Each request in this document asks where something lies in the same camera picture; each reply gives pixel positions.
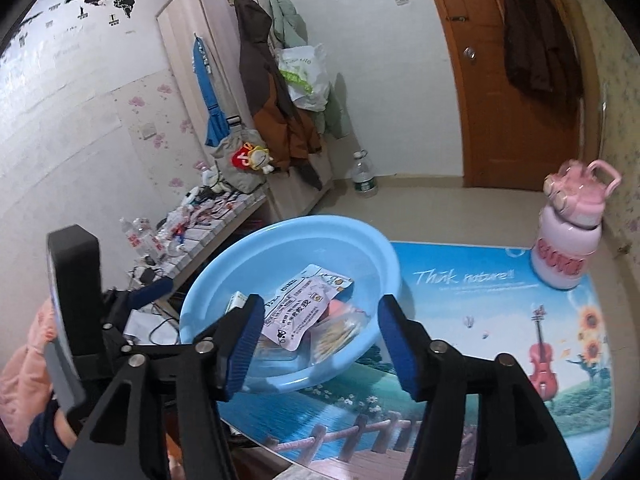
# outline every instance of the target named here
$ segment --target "screw head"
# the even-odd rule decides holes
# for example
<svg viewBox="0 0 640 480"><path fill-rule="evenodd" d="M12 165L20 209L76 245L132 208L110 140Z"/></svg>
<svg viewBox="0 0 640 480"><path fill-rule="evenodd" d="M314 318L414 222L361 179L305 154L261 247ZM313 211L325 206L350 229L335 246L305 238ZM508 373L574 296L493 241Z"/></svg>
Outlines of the screw head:
<svg viewBox="0 0 640 480"><path fill-rule="evenodd" d="M142 366L146 361L146 358L142 354L135 354L129 358L129 366L133 366L134 368L138 368Z"/></svg>
<svg viewBox="0 0 640 480"><path fill-rule="evenodd" d="M214 348L215 345L211 341L203 340L196 345L196 352L198 354L206 354L211 352Z"/></svg>
<svg viewBox="0 0 640 480"><path fill-rule="evenodd" d="M513 366L516 364L516 359L514 359L510 354L500 354L498 355L498 362L502 366Z"/></svg>
<svg viewBox="0 0 640 480"><path fill-rule="evenodd" d="M444 352L449 348L449 345L441 339L436 339L435 341L431 341L429 348L436 354L444 354Z"/></svg>

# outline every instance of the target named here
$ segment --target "blue strap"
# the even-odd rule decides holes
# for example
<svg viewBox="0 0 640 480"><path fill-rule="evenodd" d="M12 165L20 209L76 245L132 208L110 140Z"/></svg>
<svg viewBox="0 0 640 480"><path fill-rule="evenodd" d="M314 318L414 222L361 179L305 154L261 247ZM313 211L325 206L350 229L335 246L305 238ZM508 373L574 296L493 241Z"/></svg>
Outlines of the blue strap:
<svg viewBox="0 0 640 480"><path fill-rule="evenodd" d="M218 105L216 93L209 80L209 74L202 59L202 52L206 52L204 43L200 38L196 38L193 43L193 66L202 92L202 98L209 110L209 125L207 127L207 146L217 146L222 139L230 133L229 124L226 122L225 113Z"/></svg>

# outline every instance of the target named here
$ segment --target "white wall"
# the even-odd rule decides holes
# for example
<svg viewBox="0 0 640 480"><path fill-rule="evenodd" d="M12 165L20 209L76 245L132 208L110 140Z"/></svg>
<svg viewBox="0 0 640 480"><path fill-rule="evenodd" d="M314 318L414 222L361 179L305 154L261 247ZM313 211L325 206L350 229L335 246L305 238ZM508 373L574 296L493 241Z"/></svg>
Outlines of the white wall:
<svg viewBox="0 0 640 480"><path fill-rule="evenodd" d="M369 150L378 174L462 175L458 99L433 0L292 0L332 77L344 78L353 139L330 143L337 178Z"/></svg>
<svg viewBox="0 0 640 480"><path fill-rule="evenodd" d="M38 0L0 60L0 366L49 294L46 233L79 223L104 287L126 286L118 218L162 218L203 158L155 19L166 0L134 0L130 18L116 0L66 1Z"/></svg>

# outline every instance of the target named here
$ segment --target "wooden bridge illustration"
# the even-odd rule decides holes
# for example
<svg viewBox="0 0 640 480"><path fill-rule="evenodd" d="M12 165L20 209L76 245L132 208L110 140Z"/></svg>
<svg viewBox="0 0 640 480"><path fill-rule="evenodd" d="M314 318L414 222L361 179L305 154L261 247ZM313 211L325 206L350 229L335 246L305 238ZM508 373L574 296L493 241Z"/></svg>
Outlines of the wooden bridge illustration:
<svg viewBox="0 0 640 480"><path fill-rule="evenodd" d="M326 426L316 424L311 431L311 435L307 438L281 443L277 438L268 436L267 439L265 439L264 445L275 452L300 450L300 453L296 458L296 462L301 465L309 466L314 460L322 444L344 439L344 444L338 454L337 461L350 463L352 462L354 455L356 455L356 448L358 447L362 436L366 433L378 433L373 446L371 446L371 450L366 452L369 455L369 461L371 460L371 457L373 457L373 455L370 455L371 453L384 455L389 451L390 454L398 460L398 462L404 463L404 466L398 464L396 467L396 469L399 470L399 477L401 478L404 474L404 470L406 469L406 464L409 461L409 456L411 455L410 452L407 453L407 450L411 451L409 443L411 442L412 436L417 434L420 429L421 421L401 420L400 413L398 412L388 412L388 416L389 418L387 420L368 424L367 422L369 417L367 417L367 415L360 414L357 416L353 426L333 433L327 433ZM396 430L400 430L398 438L390 449L391 441ZM458 472L456 475L456 478L459 480L470 478L476 452L475 437L476 427L465 427L461 442L460 456L458 459Z"/></svg>

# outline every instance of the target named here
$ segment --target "printed table mat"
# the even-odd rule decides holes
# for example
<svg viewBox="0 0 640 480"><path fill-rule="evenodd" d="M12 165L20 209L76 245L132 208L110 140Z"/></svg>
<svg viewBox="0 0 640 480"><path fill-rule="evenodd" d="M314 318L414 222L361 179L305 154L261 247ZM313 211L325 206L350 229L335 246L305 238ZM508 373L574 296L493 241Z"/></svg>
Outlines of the printed table mat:
<svg viewBox="0 0 640 480"><path fill-rule="evenodd" d="M432 338L480 358L508 352L530 376L540 340L551 346L546 357L558 387L542 393L551 397L546 405L587 478L609 439L612 399L607 335L589 277L574 290L549 288L531 270L529 250L518 248L410 242L394 248L403 279L399 303ZM237 394L219 409L252 440L326 476L399 480L424 403L401 389L380 340L330 381L288 394ZM468 396L459 479L470 478L477 420L477 397Z"/></svg>

